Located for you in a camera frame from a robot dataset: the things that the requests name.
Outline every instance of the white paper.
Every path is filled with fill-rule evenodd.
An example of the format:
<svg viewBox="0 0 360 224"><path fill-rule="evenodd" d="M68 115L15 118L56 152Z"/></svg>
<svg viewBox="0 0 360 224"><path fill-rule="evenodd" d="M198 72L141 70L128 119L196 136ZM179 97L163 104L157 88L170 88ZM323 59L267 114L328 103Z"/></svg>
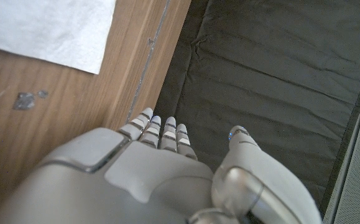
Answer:
<svg viewBox="0 0 360 224"><path fill-rule="evenodd" d="M0 0L0 49L98 74L115 0Z"/></svg>

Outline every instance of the white robotic hand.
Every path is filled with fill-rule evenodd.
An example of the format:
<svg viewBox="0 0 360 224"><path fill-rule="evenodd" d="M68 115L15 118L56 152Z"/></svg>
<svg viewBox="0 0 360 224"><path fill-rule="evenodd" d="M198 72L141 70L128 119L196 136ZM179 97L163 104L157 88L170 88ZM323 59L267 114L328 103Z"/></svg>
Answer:
<svg viewBox="0 0 360 224"><path fill-rule="evenodd" d="M229 152L213 177L214 217L237 217L251 212L263 223L321 223L314 200L286 167L263 152L241 126L229 133ZM193 224L209 219L206 210L193 216Z"/></svg>
<svg viewBox="0 0 360 224"><path fill-rule="evenodd" d="M313 199L247 131L234 127L216 174L185 125L150 108L118 132L97 128L56 148L0 209L0 223L321 223Z"/></svg>
<svg viewBox="0 0 360 224"><path fill-rule="evenodd" d="M191 148L187 128L184 124L179 124L176 130L175 118L173 117L166 120L162 139L158 146L161 120L159 116L152 117L152 114L152 109L145 109L130 123L124 125L119 132L150 147L177 152L197 161L198 158Z"/></svg>

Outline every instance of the wrinkled fabric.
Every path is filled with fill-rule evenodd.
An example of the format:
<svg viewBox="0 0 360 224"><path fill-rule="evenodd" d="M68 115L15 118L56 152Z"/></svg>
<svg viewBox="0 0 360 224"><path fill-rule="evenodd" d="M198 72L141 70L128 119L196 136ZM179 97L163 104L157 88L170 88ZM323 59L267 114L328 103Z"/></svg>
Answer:
<svg viewBox="0 0 360 224"><path fill-rule="evenodd" d="M319 206L360 91L360 1L193 1L155 108L216 170L244 126Z"/></svg>

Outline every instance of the robot finger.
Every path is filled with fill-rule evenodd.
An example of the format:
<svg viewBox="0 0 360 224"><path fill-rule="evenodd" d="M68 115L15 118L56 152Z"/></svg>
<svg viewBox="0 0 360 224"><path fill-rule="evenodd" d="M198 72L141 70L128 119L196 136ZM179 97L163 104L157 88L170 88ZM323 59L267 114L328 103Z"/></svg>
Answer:
<svg viewBox="0 0 360 224"><path fill-rule="evenodd" d="M160 117L154 116L139 141L157 148L157 143L159 141L160 123Z"/></svg>
<svg viewBox="0 0 360 224"><path fill-rule="evenodd" d="M249 147L254 147L256 149L261 150L261 148L257 145L255 140L250 136L248 131L242 126L235 126L229 132L229 150L240 145L247 144Z"/></svg>
<svg viewBox="0 0 360 224"><path fill-rule="evenodd" d="M189 157L194 160L198 160L195 152L191 148L190 139L188 138L187 127L184 124L177 126L177 150L178 153Z"/></svg>
<svg viewBox="0 0 360 224"><path fill-rule="evenodd" d="M175 119L173 117L169 117L166 120L159 149L166 149L172 152L177 152L175 133Z"/></svg>
<svg viewBox="0 0 360 224"><path fill-rule="evenodd" d="M146 108L135 119L125 124L119 129L119 132L129 137L131 140L140 138L141 133L147 127L154 111L151 108Z"/></svg>

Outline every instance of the wooden table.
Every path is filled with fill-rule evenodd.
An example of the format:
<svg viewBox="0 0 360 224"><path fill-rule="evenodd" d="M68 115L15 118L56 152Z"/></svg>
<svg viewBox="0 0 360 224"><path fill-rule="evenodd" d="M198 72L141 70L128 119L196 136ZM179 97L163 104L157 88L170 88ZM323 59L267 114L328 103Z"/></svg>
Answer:
<svg viewBox="0 0 360 224"><path fill-rule="evenodd" d="M117 0L99 75L0 51L0 204L55 147L155 106L189 5ZM32 109L12 109L39 90Z"/></svg>

